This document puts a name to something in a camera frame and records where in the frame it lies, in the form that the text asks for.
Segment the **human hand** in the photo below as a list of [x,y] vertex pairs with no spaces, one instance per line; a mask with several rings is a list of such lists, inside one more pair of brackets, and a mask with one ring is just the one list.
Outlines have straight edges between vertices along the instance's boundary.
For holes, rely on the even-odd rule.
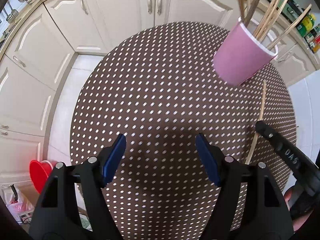
[[[289,202],[289,200],[291,198],[293,187],[294,186],[289,188],[284,194],[284,201],[287,204],[287,207],[288,207],[289,210],[290,210],[290,207],[289,207],[289,203],[288,202]],[[310,211],[306,215],[304,215],[302,217],[299,217],[299,218],[295,219],[294,221],[292,221],[293,231],[297,231],[304,224],[304,222],[307,221],[307,219],[308,219],[308,217],[310,216],[311,213],[312,213],[312,211]]]

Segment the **brown tablecloth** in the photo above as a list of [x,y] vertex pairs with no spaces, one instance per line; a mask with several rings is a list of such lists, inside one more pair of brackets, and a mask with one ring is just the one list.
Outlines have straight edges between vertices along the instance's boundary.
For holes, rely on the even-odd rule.
[[[71,125],[71,161],[82,163],[127,139],[125,158],[104,197],[125,239],[198,239],[219,189],[195,148],[202,132],[225,155],[249,152],[267,81],[264,120],[292,143],[296,124],[287,88],[268,64],[238,87],[221,80],[212,56],[228,31],[179,22],[128,38],[95,68],[79,95]],[[281,189],[289,169],[259,138],[252,163],[265,162]],[[246,184],[231,229],[239,226]]]

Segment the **plastic bag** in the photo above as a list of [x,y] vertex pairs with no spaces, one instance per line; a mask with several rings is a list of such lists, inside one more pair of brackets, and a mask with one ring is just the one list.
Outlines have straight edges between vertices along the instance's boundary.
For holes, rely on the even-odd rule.
[[34,207],[20,190],[16,189],[16,194],[12,192],[12,197],[7,204],[7,208],[17,222],[22,222],[20,215],[33,210]]

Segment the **metal screw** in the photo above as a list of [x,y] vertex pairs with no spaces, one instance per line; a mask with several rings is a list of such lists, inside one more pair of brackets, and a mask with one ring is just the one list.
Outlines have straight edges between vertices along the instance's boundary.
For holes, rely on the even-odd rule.
[[259,163],[258,163],[258,166],[259,166],[260,168],[264,169],[264,168],[266,167],[266,164],[263,163],[263,162],[259,162]]
[[97,157],[94,157],[94,156],[88,159],[89,163],[95,163],[96,161],[97,161]]
[[233,162],[233,158],[232,158],[231,156],[226,156],[226,157],[224,157],[224,160],[225,160],[227,163]]
[[56,164],[57,169],[61,169],[63,167],[64,163],[60,162]]

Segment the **green bottle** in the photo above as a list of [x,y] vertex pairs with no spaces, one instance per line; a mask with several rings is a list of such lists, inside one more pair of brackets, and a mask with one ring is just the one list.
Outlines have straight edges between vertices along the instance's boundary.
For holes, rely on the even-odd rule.
[[304,17],[299,25],[297,25],[297,30],[302,37],[312,30],[313,25],[315,24],[315,19],[315,15],[310,13]]

